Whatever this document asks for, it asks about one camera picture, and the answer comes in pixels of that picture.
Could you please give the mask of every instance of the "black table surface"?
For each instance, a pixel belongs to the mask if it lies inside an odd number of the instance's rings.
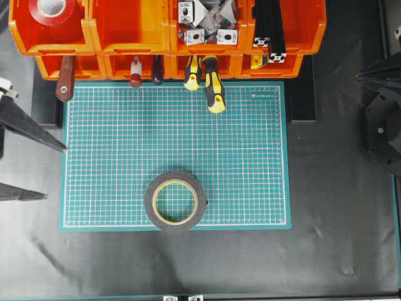
[[[327,10],[318,121],[288,127],[290,230],[61,233],[61,155],[7,132],[0,182],[48,199],[0,204],[0,298],[396,292],[392,181],[362,149],[360,111],[372,95],[355,83],[383,55],[377,4],[330,0]],[[34,60],[18,54],[7,18],[0,0],[0,76],[30,112]]]

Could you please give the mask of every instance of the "green cutting mat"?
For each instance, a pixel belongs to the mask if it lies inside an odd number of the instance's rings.
[[[156,230],[143,196],[173,170],[198,178],[209,200],[195,229],[288,229],[283,83],[224,84],[227,111],[215,115],[203,89],[182,83],[77,83],[65,108],[61,229]],[[177,200],[171,210],[185,210]]]

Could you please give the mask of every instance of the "black tape roll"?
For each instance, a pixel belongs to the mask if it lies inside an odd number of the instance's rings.
[[[183,221],[171,222],[163,218],[157,209],[157,196],[163,187],[169,184],[179,183],[188,187],[194,195],[194,210]],[[206,210],[207,199],[200,182],[182,171],[171,171],[157,177],[150,183],[145,194],[145,209],[149,219],[159,229],[171,233],[179,233],[190,230],[199,223]]]

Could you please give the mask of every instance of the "brown handle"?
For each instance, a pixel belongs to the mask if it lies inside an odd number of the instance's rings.
[[[75,65],[76,56],[63,56],[56,87],[56,96],[62,102],[67,102],[74,96]]]

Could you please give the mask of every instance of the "orange bin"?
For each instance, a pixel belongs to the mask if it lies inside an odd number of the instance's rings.
[[[94,54],[91,34],[86,26],[89,0],[81,5],[81,36],[77,40],[56,40],[29,13],[28,0],[10,0],[9,28],[19,52],[23,55],[90,55]]]
[[[303,55],[289,54],[283,64],[269,63],[260,69],[251,69],[251,55],[241,55],[240,69],[235,75],[238,79],[256,78],[294,78],[301,70]]]
[[[91,0],[88,26],[103,54],[169,53],[169,0]]]
[[[131,63],[136,55],[109,55],[104,56],[104,62],[107,71],[107,77],[111,80],[128,80],[130,78]],[[142,79],[149,80],[152,77],[153,55],[139,55],[142,62]],[[170,56],[163,56],[164,78],[171,77],[170,74]]]
[[[172,55],[240,55],[245,51],[247,38],[247,0],[236,0],[238,44],[217,45],[216,43],[187,46],[179,39],[179,30],[186,29],[178,23],[178,2],[170,0],[170,52]]]
[[[37,56],[39,70],[45,80],[57,80],[60,73],[61,55]],[[104,80],[106,67],[100,55],[77,56],[75,78],[77,80]]]
[[[284,37],[287,52],[313,55],[320,49],[326,30],[326,0],[280,0],[283,16]],[[248,31],[246,54],[267,53],[267,48],[254,47],[255,0],[248,0]]]
[[[185,68],[190,58],[189,55],[172,55],[171,57],[171,77],[175,80],[183,80]],[[219,71],[222,79],[234,78],[236,70],[241,67],[242,56],[217,55],[219,60]],[[205,68],[203,66],[202,78],[205,79]]]
[[[150,79],[153,55],[163,55],[164,77],[184,79],[190,55],[217,55],[221,78],[292,78],[304,55],[316,53],[326,28],[325,0],[281,0],[287,46],[285,63],[251,69],[251,55],[268,54],[253,47],[255,0],[236,0],[237,45],[186,46],[178,37],[179,0],[78,0],[81,36],[78,41],[55,41],[30,15],[28,0],[10,0],[9,27],[20,52],[35,55],[43,78],[58,78],[63,55],[77,55],[76,78],[128,80],[130,65],[139,55],[143,78]]]

